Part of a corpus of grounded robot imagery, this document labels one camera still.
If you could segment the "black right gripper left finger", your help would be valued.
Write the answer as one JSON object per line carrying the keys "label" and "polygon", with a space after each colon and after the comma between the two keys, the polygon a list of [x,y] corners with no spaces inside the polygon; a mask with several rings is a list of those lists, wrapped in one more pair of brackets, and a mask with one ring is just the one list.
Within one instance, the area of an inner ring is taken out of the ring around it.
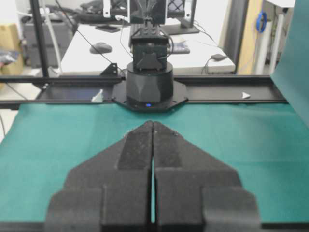
{"label": "black right gripper left finger", "polygon": [[150,224],[153,123],[72,168],[49,203],[47,232],[145,232]]}

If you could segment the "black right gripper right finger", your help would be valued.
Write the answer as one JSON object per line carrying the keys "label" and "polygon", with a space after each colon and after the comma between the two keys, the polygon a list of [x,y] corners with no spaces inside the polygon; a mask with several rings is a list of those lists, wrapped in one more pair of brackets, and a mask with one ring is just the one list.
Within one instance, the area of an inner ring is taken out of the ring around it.
{"label": "black right gripper right finger", "polygon": [[161,232],[258,232],[255,196],[238,172],[176,131],[153,129],[157,226]]}

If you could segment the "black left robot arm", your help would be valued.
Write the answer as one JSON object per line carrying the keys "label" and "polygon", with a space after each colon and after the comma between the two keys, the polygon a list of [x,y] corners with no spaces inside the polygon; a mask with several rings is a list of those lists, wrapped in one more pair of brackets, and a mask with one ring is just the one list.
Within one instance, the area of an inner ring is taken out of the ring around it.
{"label": "black left robot arm", "polygon": [[[113,88],[118,103],[139,111],[163,111],[186,100],[167,61],[173,41],[161,25],[164,0],[130,0],[128,19],[132,61],[124,81]],[[144,232],[150,224],[152,121],[72,168],[49,203],[46,232]]]}

